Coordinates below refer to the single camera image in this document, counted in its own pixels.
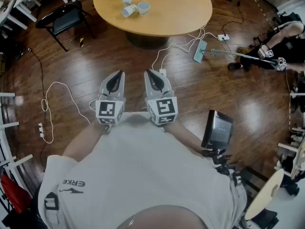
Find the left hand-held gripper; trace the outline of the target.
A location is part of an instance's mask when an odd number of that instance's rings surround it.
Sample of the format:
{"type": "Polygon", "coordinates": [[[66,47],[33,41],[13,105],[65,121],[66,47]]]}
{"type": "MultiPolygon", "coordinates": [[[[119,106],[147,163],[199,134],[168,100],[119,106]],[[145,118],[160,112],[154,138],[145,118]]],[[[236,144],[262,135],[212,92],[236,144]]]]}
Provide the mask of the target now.
{"type": "Polygon", "coordinates": [[[124,112],[125,73],[116,71],[106,77],[101,85],[100,98],[96,100],[96,118],[102,125],[117,125],[124,112]]]}

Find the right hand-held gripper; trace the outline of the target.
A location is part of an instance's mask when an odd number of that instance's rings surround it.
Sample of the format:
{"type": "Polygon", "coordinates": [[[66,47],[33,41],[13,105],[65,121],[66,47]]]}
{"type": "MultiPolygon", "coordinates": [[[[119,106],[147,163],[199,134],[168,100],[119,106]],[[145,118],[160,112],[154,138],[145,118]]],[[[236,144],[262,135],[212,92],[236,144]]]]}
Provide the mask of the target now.
{"type": "Polygon", "coordinates": [[[158,71],[148,69],[144,72],[144,81],[147,94],[145,102],[152,122],[157,126],[163,126],[176,121],[177,97],[174,96],[174,91],[171,91],[168,78],[158,71]]]}

